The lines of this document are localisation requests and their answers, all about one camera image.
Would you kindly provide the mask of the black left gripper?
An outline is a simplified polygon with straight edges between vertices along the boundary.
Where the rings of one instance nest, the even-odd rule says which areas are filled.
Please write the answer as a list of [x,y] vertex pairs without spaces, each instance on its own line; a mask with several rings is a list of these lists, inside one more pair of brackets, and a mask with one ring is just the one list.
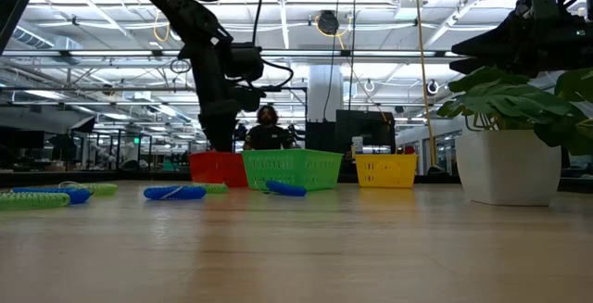
[[256,110],[265,93],[255,87],[227,81],[216,55],[193,55],[190,62],[200,106],[198,119],[203,132],[217,152],[232,150],[235,153],[239,134],[237,115],[242,110]]

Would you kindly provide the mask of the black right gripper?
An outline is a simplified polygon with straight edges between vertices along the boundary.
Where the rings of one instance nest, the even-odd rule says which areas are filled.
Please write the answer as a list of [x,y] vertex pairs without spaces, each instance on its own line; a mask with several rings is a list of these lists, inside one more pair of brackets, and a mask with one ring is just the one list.
[[[593,22],[569,15],[552,19],[509,14],[495,29],[454,44],[451,52],[471,58],[449,63],[469,75],[482,68],[529,77],[543,71],[593,67]],[[501,57],[511,54],[511,65]]]

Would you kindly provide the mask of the green spring keychain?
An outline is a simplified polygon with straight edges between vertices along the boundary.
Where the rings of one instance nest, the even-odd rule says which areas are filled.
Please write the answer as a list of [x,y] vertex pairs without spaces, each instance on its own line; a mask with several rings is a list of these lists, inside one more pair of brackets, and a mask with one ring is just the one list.
[[58,187],[87,189],[92,196],[114,196],[119,191],[119,187],[114,183],[62,182]]
[[0,194],[0,211],[62,208],[70,197],[62,193],[4,193]]
[[203,188],[207,194],[225,194],[229,190],[224,183],[193,183],[193,186]]

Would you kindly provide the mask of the blue spring keychain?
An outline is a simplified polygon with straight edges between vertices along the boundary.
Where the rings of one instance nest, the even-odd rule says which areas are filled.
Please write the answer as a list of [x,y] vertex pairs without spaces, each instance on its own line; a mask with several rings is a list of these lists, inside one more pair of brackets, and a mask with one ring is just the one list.
[[144,197],[149,200],[195,200],[203,198],[206,193],[200,186],[160,186],[146,188]]
[[65,194],[69,196],[71,204],[85,203],[91,196],[87,188],[72,187],[17,187],[12,189],[13,193],[42,193],[42,194]]
[[286,183],[276,181],[258,182],[255,181],[255,186],[261,192],[266,194],[276,194],[280,196],[295,196],[302,197],[307,194],[307,190],[301,186],[293,186]]

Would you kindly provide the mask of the red plastic basket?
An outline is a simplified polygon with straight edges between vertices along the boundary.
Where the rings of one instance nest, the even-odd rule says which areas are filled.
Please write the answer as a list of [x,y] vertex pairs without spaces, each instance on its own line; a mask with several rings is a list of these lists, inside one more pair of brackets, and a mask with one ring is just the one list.
[[191,154],[189,169],[194,183],[224,183],[228,187],[248,187],[240,153],[208,151]]

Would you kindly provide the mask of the person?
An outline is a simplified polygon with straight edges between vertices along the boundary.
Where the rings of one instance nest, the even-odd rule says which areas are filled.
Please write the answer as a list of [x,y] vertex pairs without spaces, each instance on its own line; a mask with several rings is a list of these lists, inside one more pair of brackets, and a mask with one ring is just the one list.
[[273,106],[266,105],[257,112],[257,125],[246,134],[244,150],[280,150],[294,148],[292,134],[278,125],[278,115]]

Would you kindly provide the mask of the green leafy plant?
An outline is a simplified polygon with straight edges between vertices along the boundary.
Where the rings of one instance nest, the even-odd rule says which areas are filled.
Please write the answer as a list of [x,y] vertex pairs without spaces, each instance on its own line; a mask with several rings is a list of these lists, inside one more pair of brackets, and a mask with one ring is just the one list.
[[562,146],[573,156],[593,156],[593,68],[561,74],[552,92],[523,75],[482,68],[448,86],[455,96],[437,111],[444,118],[462,115],[476,131],[531,130],[550,147]]

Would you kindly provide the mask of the green plastic basket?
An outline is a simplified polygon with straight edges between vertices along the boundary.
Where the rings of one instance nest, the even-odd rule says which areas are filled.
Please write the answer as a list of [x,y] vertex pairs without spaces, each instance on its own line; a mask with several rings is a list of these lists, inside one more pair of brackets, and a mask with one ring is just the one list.
[[260,191],[268,181],[307,191],[334,189],[342,163],[341,154],[310,149],[247,150],[242,158],[248,186]]

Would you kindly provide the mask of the white building column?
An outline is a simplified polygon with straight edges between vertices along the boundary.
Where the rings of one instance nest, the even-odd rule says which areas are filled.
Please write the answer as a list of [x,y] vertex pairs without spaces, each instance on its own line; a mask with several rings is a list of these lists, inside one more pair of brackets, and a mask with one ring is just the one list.
[[309,67],[308,120],[335,122],[336,111],[344,105],[344,76],[340,65]]

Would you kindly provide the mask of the white plant pot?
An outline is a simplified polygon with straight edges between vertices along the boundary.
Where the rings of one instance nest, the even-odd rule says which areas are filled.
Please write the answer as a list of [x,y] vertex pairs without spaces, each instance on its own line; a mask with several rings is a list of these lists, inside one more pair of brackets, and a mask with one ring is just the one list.
[[466,133],[455,139],[465,195],[494,206],[546,207],[561,178],[561,149],[531,130]]

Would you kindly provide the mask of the black partition panel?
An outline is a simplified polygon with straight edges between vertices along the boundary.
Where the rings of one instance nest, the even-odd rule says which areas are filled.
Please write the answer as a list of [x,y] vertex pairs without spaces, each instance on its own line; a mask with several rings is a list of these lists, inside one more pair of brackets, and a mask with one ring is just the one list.
[[386,146],[388,154],[396,153],[395,119],[392,113],[338,109],[335,121],[306,122],[307,149],[345,154],[351,150],[354,137],[366,146]]

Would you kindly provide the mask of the yellow plastic basket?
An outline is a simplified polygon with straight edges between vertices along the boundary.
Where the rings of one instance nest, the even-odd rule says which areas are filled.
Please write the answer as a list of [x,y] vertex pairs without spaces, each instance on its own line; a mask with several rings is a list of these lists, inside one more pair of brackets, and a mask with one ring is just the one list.
[[416,155],[356,155],[360,187],[411,188],[417,168]]

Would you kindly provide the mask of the black framed robot enclosure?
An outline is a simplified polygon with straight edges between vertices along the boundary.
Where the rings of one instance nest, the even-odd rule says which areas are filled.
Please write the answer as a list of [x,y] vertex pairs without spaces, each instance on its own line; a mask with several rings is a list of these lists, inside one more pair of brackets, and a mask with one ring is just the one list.
[[124,130],[98,130],[70,134],[77,146],[78,169],[92,171],[151,170],[155,138],[145,133]]

